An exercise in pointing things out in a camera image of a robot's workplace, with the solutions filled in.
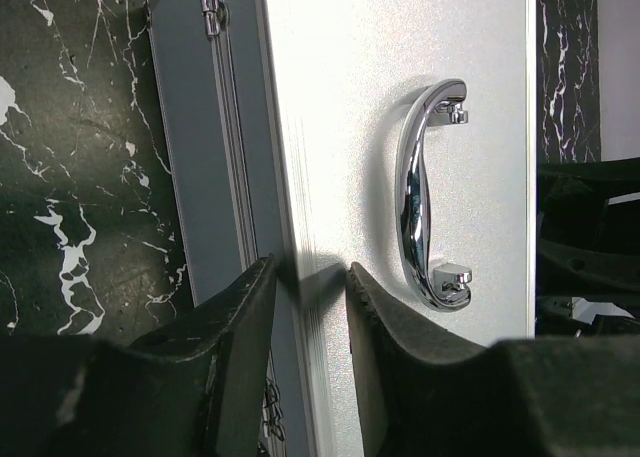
white veins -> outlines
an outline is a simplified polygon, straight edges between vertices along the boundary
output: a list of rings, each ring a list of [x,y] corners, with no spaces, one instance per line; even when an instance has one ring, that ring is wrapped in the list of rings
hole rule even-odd
[[[111,35],[111,30],[109,28],[109,20],[104,15],[103,7],[107,9],[109,12],[111,12],[113,15],[115,15],[115,13],[109,8],[109,6],[105,3],[104,0],[96,0],[96,3],[97,3],[96,22],[95,22],[95,25],[93,26],[93,37],[91,38],[91,49],[89,50],[89,57],[87,58],[87,69],[89,68],[89,64],[91,63],[91,56],[93,55],[93,48],[96,43],[96,36],[98,35],[98,24],[100,23],[101,20],[102,20],[102,23],[104,24],[105,30],[107,31],[107,35],[109,36],[109,45],[111,45],[111,52],[113,52],[113,58],[116,60],[116,62],[118,61],[118,55],[116,54],[116,49],[113,45],[113,42],[115,39],[114,39],[114,36]]]
[[[62,215],[58,214],[55,210],[55,206],[59,203],[59,201],[54,199],[47,199],[47,202],[47,210],[49,211],[49,215],[37,215],[34,217],[34,219],[36,219],[38,222],[42,222],[45,225],[51,226],[53,228],[53,233],[58,238],[58,250],[61,250],[64,253],[62,268],[58,273],[58,278],[60,279],[60,291],[62,292],[65,303],[71,309],[69,320],[66,324],[58,329],[58,335],[62,334],[65,330],[71,327],[71,325],[73,324],[73,318],[80,312],[88,313],[91,317],[91,321],[77,333],[92,334],[96,330],[98,330],[98,328],[102,324],[102,319],[105,316],[105,310],[102,307],[98,296],[94,292],[93,287],[89,283],[89,279],[87,277],[89,273],[89,261],[87,260],[84,253],[85,247],[88,247],[95,242],[97,235],[96,230],[91,227],[89,222],[87,222],[87,219],[84,216],[84,209],[81,204],[78,204],[80,218],[87,226],[87,229],[89,230],[89,236],[86,239],[81,240],[77,245],[72,244],[71,242],[69,242],[69,238],[61,228],[62,221],[64,219]],[[95,312],[88,309],[83,309],[73,302],[73,296],[75,295],[73,288],[76,285],[82,285],[90,291],[91,295],[93,295],[94,297],[96,305],[101,311],[99,314],[96,314]]]
[[[594,12],[595,0],[575,0],[578,4],[577,18],[569,18],[565,0],[538,0],[542,17],[542,49],[539,58],[543,60],[542,94],[542,149],[547,160],[559,158],[560,162],[579,162],[594,160],[592,150],[585,146],[586,154],[577,155],[581,144],[587,139],[587,122],[583,109],[584,98],[589,88],[595,89],[597,82],[593,81],[593,52],[592,21],[596,18]],[[559,20],[557,29],[552,30],[553,19]],[[549,52],[550,35],[555,36],[558,44],[558,54],[552,57]],[[570,79],[567,76],[569,60],[577,64],[577,76]],[[555,70],[557,81],[551,89],[551,81],[555,80],[548,70]],[[567,100],[567,90],[571,89],[573,100]],[[555,140],[558,155],[550,155]]]
[[[31,1],[31,5],[34,6],[34,2],[36,2],[37,0],[32,0]],[[51,11],[51,9],[49,8],[49,4],[47,4],[47,0],[40,0],[42,2],[43,5],[43,11],[46,12],[46,16],[50,16],[51,17],[51,23],[49,24],[49,20],[47,19],[47,25],[48,26],[53,26],[54,29],[54,38],[56,40],[58,40],[60,42],[60,53],[58,54],[58,67],[60,68],[60,71],[62,72],[62,77],[65,80],[68,80],[69,82],[76,84],[77,86],[80,87],[81,90],[85,90],[87,88],[86,84],[80,80],[80,77],[78,76],[78,68],[76,67],[76,65],[73,63],[73,59],[71,58],[71,55],[69,54],[69,49],[67,48],[67,46],[64,44],[64,40],[62,39],[62,34],[60,33],[60,29],[58,28],[58,24],[56,24],[56,19],[55,16],[53,14],[53,12]],[[66,67],[65,67],[65,63],[64,62],[68,62],[68,65],[71,67],[71,72],[69,72]]]
[[[173,305],[173,302],[171,302],[171,297],[173,297],[175,295],[175,293],[178,291],[178,289],[182,286],[182,282],[183,282],[183,278],[184,278],[184,272],[187,270],[187,264],[184,264],[182,267],[180,267],[177,270],[177,274],[178,274],[178,281],[175,283],[175,287],[168,293],[166,294],[162,294],[159,296],[153,296],[153,295],[147,295],[147,298],[149,299],[147,301],[147,303],[144,305],[145,309],[147,309],[147,311],[151,314],[151,316],[156,320],[156,322],[159,324],[160,321],[159,319],[153,314],[153,312],[151,312],[149,310],[149,306],[152,304],[164,304],[164,303],[169,303],[169,305],[171,305],[171,308],[173,309],[173,314],[174,316],[177,315],[177,311],[175,306]]]
[[[129,152],[129,157],[133,157],[136,154],[136,144],[133,144],[127,140],[124,146],[127,149],[127,152]]]
[[[51,27],[51,24],[53,24],[53,12],[51,12],[50,10],[45,10],[45,9],[41,9],[40,7],[38,7],[36,4],[33,3],[34,1],[31,1],[31,6],[36,9],[38,12],[40,12],[40,14],[47,19],[47,27]]]
[[[4,272],[0,272],[0,284],[4,285],[11,292],[11,298],[13,299],[13,313],[14,319],[7,324],[9,329],[9,335],[13,334],[18,322],[20,322],[20,314],[18,313],[18,296],[16,295],[16,289],[13,288],[11,280]]]
[[[167,166],[167,164],[165,164],[164,160],[162,159],[162,157],[160,157],[160,153],[158,152],[158,148],[156,147],[156,143],[155,140],[153,138],[153,132],[151,131],[151,126],[149,125],[149,121],[147,120],[147,116],[145,115],[144,111],[142,110],[142,108],[140,107],[140,104],[138,104],[138,94],[137,94],[137,87],[138,87],[138,77],[136,75],[135,69],[137,67],[137,62],[136,62],[136,55],[133,52],[132,46],[134,44],[134,42],[136,40],[138,40],[142,35],[144,35],[144,33],[147,31],[147,27],[144,26],[142,29],[140,29],[140,31],[133,35],[131,32],[131,21],[129,18],[129,0],[124,0],[125,2],[125,15],[126,15],[126,19],[127,19],[127,46],[124,48],[124,50],[122,51],[122,60],[125,62],[127,69],[129,70],[129,74],[131,74],[131,109],[132,110],[136,110],[138,112],[138,114],[140,114],[140,117],[142,118],[142,122],[144,123],[145,127],[147,128],[147,130],[149,131],[149,137],[151,138],[151,145],[153,146],[153,152],[156,156],[156,160],[158,162],[160,162],[160,165],[162,166],[162,169],[169,175],[171,175],[171,171],[169,170],[169,167]]]
[[[44,167],[44,168],[41,167],[43,165],[42,162],[38,162],[38,164],[35,167],[29,163],[29,161],[27,160],[27,148],[24,145],[21,145],[18,142],[16,142],[17,137],[13,131],[11,122],[9,121],[9,109],[12,109],[18,114],[26,117],[26,119],[29,122],[29,125],[31,125],[31,119],[29,118],[29,116],[25,112],[23,112],[22,109],[20,109],[20,107],[18,107],[18,104],[16,103],[15,91],[9,85],[9,83],[4,79],[4,77],[0,75],[0,137],[5,139],[13,147],[15,147],[20,151],[20,153],[22,154],[22,162],[24,163],[27,170],[29,170],[29,172],[31,172],[33,175],[41,178],[46,182],[46,179],[44,178],[44,173],[49,169],[49,167]],[[6,123],[9,124],[9,133],[11,134],[11,137],[4,130],[2,130],[2,126],[5,125]]]

white door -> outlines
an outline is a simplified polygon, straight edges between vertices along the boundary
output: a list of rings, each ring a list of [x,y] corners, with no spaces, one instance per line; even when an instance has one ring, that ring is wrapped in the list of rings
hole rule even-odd
[[[266,0],[318,455],[363,452],[344,294],[323,287],[335,269],[360,262],[483,345],[533,333],[534,4]],[[407,285],[393,190],[409,107],[448,78],[467,84],[469,123],[425,137],[431,257],[470,267],[473,299],[440,313]]]

wall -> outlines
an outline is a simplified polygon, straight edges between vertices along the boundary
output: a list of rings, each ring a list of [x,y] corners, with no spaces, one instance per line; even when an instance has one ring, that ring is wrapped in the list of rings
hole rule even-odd
[[[598,0],[602,160],[640,157],[640,0]]]
[[[598,0],[538,0],[538,162],[600,160]]]
[[[126,344],[193,308],[146,3],[0,0],[0,334]]]

black marble wall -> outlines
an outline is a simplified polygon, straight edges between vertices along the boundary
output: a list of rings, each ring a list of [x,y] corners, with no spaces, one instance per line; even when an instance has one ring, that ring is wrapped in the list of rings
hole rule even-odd
[[[597,0],[538,0],[538,162],[600,160]]]
[[[127,343],[192,308],[148,0],[0,0],[0,333]]]

black object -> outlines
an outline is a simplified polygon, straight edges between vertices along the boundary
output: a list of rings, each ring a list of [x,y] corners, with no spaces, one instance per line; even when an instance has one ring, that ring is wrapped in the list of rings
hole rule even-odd
[[[538,167],[537,295],[640,305],[640,159]]]
[[[0,338],[0,455],[255,457],[275,286],[260,259],[129,348]]]
[[[637,337],[485,350],[388,294],[357,263],[347,315],[366,456],[640,455]]]
[[[591,324],[545,309],[537,312],[536,335],[565,335],[567,337],[640,335],[640,322],[632,317],[596,315]]]
[[[262,442],[258,442],[258,457],[269,457],[269,451]]]

